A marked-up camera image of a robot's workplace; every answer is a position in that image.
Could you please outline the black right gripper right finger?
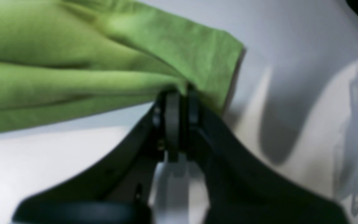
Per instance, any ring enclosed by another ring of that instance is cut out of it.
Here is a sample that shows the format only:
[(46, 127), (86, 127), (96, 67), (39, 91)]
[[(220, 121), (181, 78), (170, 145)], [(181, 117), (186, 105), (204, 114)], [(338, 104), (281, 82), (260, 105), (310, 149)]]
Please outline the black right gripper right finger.
[(205, 224), (348, 224), (343, 209), (257, 159), (195, 90), (184, 99), (186, 149), (204, 174)]

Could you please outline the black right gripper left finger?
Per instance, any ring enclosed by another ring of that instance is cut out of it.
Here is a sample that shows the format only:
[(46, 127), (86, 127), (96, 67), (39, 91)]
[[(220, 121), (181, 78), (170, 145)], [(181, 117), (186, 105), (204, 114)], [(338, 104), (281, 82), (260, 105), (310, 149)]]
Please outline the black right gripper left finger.
[(161, 93), (118, 146), (75, 177), (23, 200), (13, 223), (150, 224), (154, 170), (165, 159), (178, 162), (180, 132), (181, 96)]

